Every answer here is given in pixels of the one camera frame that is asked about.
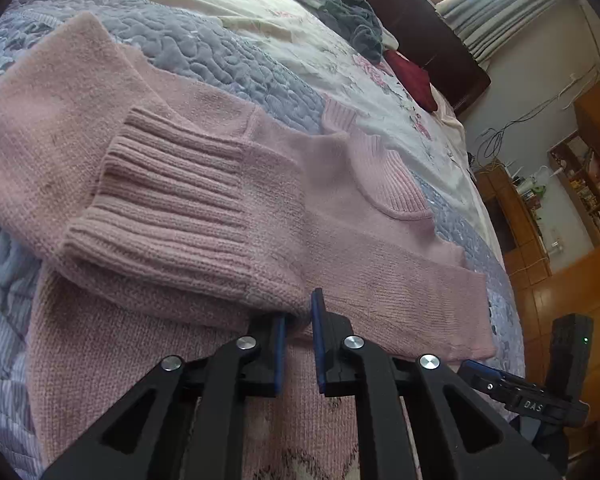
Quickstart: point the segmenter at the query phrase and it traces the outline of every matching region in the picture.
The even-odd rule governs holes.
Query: pink sweater
[[[484,277],[397,153],[329,101],[323,136],[150,66],[84,13],[0,78],[0,224],[44,260],[32,415],[53,460],[161,357],[288,312],[284,391],[248,403],[244,476],[357,466],[352,399],[315,386],[308,295],[393,354],[485,358]]]

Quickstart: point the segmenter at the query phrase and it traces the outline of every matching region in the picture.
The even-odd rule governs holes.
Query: triangular cutout
[[[148,390],[136,400],[131,408],[120,415],[118,420],[102,435],[104,446],[112,447],[124,454],[132,454],[138,446],[142,428],[144,428],[156,396],[156,390]]]
[[[443,393],[468,453],[477,453],[502,440],[500,430],[455,388],[445,386]]]

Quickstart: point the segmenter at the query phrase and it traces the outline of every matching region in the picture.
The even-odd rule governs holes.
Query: white wall
[[[474,155],[479,136],[489,127],[500,129],[556,95],[571,81],[596,64],[598,56],[584,14],[575,0],[563,0],[539,16],[500,49],[488,68],[491,86],[462,117],[467,147]],[[583,81],[565,92],[536,118],[507,129],[499,159],[516,160],[515,171],[529,176],[548,163],[547,150],[577,129],[573,107],[560,110],[577,94]],[[552,271],[569,265],[592,249],[584,225],[567,196],[554,179],[542,200],[542,234],[546,245],[555,234],[562,238],[564,252],[551,258]]]

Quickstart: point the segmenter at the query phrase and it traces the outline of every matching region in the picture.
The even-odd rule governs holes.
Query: white bed sheet
[[[151,1],[216,17],[317,91],[357,109],[359,126],[398,150],[407,167],[467,219],[502,263],[493,225],[469,174],[464,127],[435,88],[438,111],[429,114],[390,69],[371,65],[294,0]]]

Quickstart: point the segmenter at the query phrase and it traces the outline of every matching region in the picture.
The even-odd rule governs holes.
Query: green cloth
[[[366,0],[325,0],[316,9],[327,27],[349,42],[372,63],[382,59],[382,27]]]

